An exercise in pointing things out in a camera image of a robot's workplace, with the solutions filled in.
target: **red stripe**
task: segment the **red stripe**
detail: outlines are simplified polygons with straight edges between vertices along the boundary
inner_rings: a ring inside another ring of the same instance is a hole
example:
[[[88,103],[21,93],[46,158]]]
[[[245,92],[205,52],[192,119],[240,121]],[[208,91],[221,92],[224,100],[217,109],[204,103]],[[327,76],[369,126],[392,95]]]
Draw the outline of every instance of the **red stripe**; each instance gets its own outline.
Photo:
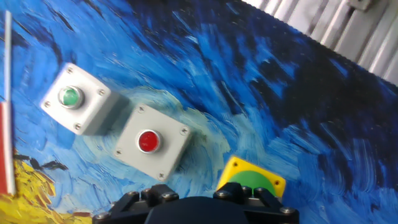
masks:
[[[0,194],[7,194],[6,161],[4,160],[3,111],[4,103],[0,103]]]

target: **yellow paint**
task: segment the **yellow paint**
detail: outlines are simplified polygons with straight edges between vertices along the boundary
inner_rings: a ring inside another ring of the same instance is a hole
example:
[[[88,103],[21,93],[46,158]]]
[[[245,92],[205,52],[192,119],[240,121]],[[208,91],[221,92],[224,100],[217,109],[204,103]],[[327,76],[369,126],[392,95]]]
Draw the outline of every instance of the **yellow paint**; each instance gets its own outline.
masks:
[[[53,181],[25,162],[16,161],[17,195],[0,195],[1,223],[91,223],[87,213],[59,214],[47,207],[55,196]]]
[[[217,190],[224,186],[224,184],[226,184],[228,180],[232,178],[235,174],[246,170],[262,174],[272,183],[272,186],[274,186],[276,196],[283,196],[286,187],[285,179],[271,172],[268,172],[265,169],[261,169],[260,167],[244,161],[243,159],[240,159],[236,156],[233,156],[227,162],[223,174],[221,175],[220,181],[218,182]]]

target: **black mount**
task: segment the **black mount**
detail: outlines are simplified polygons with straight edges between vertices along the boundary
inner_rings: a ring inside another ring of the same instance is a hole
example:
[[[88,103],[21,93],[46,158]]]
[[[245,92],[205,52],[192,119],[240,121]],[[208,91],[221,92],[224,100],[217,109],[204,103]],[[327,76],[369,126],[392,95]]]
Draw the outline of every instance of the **black mount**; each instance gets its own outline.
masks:
[[[284,207],[268,190],[227,183],[208,197],[179,199],[165,184],[129,192],[93,224],[125,223],[299,223],[299,212]]]

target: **starry night painting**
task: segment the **starry night painting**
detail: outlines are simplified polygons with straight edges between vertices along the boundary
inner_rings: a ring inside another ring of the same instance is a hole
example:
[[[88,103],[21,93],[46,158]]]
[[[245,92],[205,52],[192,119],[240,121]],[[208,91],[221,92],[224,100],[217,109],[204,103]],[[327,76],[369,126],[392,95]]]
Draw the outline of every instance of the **starry night painting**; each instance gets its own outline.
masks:
[[[181,197],[211,197],[236,155],[286,179],[301,223],[398,223],[398,88],[265,12],[232,0],[3,0],[1,37],[5,10],[18,194],[0,197],[1,223],[91,223],[157,183],[113,155],[121,119],[76,136],[40,109],[68,62],[194,130],[166,182]]]

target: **green button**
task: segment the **green button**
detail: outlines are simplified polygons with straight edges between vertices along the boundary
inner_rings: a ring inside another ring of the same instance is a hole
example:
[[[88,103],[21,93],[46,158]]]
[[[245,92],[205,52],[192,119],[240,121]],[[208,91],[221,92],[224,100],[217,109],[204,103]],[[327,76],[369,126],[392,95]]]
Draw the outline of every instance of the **green button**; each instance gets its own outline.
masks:
[[[83,92],[75,86],[66,86],[58,93],[58,100],[66,109],[78,109],[84,100]]]
[[[62,104],[65,106],[72,106],[79,102],[79,94],[72,88],[63,90]]]
[[[272,195],[276,196],[274,186],[272,183],[263,175],[247,170],[238,172],[237,174],[233,175],[228,182],[237,182],[240,183],[242,186],[248,186],[252,189],[257,187],[264,187],[267,189]]]

